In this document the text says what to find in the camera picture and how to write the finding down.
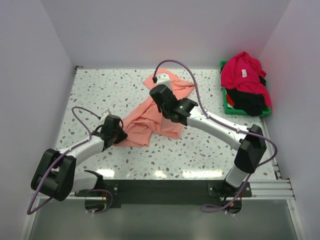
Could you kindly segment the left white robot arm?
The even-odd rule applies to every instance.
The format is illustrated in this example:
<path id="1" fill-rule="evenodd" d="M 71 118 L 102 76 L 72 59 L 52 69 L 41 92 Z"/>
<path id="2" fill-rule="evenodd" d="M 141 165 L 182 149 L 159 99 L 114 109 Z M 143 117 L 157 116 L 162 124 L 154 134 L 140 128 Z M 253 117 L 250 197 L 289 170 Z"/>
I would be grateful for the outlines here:
<path id="1" fill-rule="evenodd" d="M 36 191 L 39 188 L 40 193 L 57 201 L 63 201 L 71 192 L 78 191 L 75 184 L 77 165 L 128 136 L 119 116 L 109 114 L 101 121 L 102 124 L 84 141 L 60 150 L 47 149 L 31 180 L 31 189 Z"/>

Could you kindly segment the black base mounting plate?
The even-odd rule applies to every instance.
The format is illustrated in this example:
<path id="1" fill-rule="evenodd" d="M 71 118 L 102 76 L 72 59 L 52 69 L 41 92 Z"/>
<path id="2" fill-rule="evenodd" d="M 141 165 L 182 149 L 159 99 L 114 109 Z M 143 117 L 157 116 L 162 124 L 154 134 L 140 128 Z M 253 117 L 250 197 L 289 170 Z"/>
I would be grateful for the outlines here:
<path id="1" fill-rule="evenodd" d="M 194 205 L 223 207 L 228 198 L 235 202 L 226 209 L 238 213 L 242 198 L 252 196 L 246 183 L 241 193 L 224 180 L 99 180 L 93 190 L 80 190 L 74 194 L 85 198 L 86 210 L 120 209 L 124 205 Z"/>

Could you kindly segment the aluminium frame rail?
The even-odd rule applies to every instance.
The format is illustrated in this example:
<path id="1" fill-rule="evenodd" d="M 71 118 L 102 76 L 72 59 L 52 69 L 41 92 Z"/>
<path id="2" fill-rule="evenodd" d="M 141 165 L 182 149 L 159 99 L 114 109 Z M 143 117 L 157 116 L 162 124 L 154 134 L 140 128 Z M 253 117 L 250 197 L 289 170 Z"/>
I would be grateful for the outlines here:
<path id="1" fill-rule="evenodd" d="M 265 136 L 264 138 L 267 146 L 267 144 L 270 143 L 270 140 Z M 245 184 L 249 183 L 251 187 L 251 193 L 252 193 L 252 196 L 250 198 L 252 198 L 254 195 L 257 195 L 262 199 L 276 200 L 276 199 L 290 199 L 294 196 L 292 189 L 290 189 L 289 187 L 290 182 L 288 180 L 250 181 L 249 180 L 250 176 L 251 174 L 245 179 L 245 181 L 242 182 L 240 187 L 235 188 L 238 190 L 239 194 L 244 189 Z M 97 186 L 99 180 L 106 180 L 106 179 L 104 179 L 101 174 L 95 171 L 86 170 L 82 175 L 76 175 L 76 172 L 75 172 L 74 183 L 77 185 L 79 190 L 72 191 L 71 193 L 75 194 L 75 192 L 78 192 L 81 190 L 91 191 Z M 41 194 L 39 190 L 40 190 L 39 188 L 34 190 L 35 194 Z M 47 198 L 48 200 L 54 200 L 53 198 L 48 196 Z M 213 204 L 207 204 L 207 203 L 203 205 L 199 205 L 199 207 L 200 207 L 200 210 L 204 213 L 215 213 L 218 211 L 225 211 L 228 214 L 235 214 L 234 212 L 227 210 L 227 207 L 229 207 L 235 201 L 236 201 L 235 198 L 228 198 L 227 204 L 222 207 L 217 207 Z M 108 209 L 104 209 L 101 211 L 97 211 L 97 210 L 92 210 L 92 211 L 94 214 L 100 214 L 107 211 Z"/>

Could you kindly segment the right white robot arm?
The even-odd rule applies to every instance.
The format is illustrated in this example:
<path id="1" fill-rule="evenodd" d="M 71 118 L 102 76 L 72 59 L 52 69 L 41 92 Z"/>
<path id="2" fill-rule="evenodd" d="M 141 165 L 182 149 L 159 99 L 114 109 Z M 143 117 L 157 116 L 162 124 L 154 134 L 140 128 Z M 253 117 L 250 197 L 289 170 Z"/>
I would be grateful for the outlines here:
<path id="1" fill-rule="evenodd" d="M 262 129 L 255 124 L 246 127 L 218 117 L 189 98 L 177 99 L 173 91 L 163 84 L 152 88 L 149 94 L 164 118 L 206 132 L 237 151 L 234 164 L 222 185 L 227 196 L 235 196 L 245 179 L 255 172 L 267 150 Z"/>

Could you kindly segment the green plastic bin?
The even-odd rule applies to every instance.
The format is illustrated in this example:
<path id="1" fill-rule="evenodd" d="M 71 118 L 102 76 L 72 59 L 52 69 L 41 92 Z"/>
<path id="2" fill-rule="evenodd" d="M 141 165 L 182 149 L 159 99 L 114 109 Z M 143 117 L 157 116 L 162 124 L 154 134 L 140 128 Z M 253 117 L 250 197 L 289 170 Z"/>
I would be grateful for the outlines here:
<path id="1" fill-rule="evenodd" d="M 221 70 L 220 70 L 220 78 L 221 78 L 221 73 L 222 73 L 222 68 L 224 67 L 224 65 L 227 62 L 225 62 L 222 66 L 221 66 Z M 235 109 L 233 107 L 233 101 L 229 98 L 227 91 L 224 87 L 222 87 L 222 91 L 223 91 L 223 101 L 224 101 L 224 108 L 225 108 L 225 113 L 229 114 L 229 115 L 244 115 L 244 116 L 250 116 L 247 113 L 245 113 L 243 110 L 239 110 L 239 109 Z M 258 116 L 252 116 L 252 117 L 263 117 L 265 115 L 269 115 L 271 113 L 272 109 L 270 110 L 265 110 L 263 111 L 263 114 L 258 115 Z"/>

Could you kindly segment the magenta red t shirt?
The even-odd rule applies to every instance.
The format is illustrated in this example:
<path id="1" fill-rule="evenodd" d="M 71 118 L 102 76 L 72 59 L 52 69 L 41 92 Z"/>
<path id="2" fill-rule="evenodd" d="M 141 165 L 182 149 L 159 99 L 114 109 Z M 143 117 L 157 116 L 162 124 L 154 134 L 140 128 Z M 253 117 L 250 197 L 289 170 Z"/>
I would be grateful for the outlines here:
<path id="1" fill-rule="evenodd" d="M 221 71 L 221 86 L 227 90 L 236 89 L 239 92 L 262 95 L 267 107 L 272 101 L 266 84 L 262 81 L 266 77 L 260 61 L 243 51 L 232 57 Z"/>

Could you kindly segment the black t shirt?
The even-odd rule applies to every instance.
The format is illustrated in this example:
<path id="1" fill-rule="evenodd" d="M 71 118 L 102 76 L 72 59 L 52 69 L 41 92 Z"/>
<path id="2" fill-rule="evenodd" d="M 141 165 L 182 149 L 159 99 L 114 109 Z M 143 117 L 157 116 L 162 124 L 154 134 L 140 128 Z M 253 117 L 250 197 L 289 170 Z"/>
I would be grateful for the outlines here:
<path id="1" fill-rule="evenodd" d="M 246 77 L 221 77 L 221 86 L 233 102 L 233 107 L 243 110 L 250 116 L 260 116 L 263 111 L 272 109 L 272 102 L 267 90 L 267 81 L 263 74 Z"/>

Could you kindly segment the salmon pink t shirt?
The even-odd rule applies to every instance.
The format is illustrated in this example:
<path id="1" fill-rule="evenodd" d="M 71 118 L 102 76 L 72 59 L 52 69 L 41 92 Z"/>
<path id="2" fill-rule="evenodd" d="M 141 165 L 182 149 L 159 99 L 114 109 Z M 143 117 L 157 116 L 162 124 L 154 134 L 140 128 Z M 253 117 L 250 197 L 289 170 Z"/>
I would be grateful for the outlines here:
<path id="1" fill-rule="evenodd" d="M 195 89 L 194 83 L 180 79 L 165 68 L 158 69 L 157 74 L 160 73 L 168 73 L 171 89 L 177 98 L 187 98 Z M 115 146 L 147 147 L 150 144 L 152 134 L 177 139 L 180 137 L 182 129 L 182 124 L 173 123 L 164 118 L 153 99 L 148 97 L 123 120 L 123 130 L 127 133 L 127 138 Z"/>

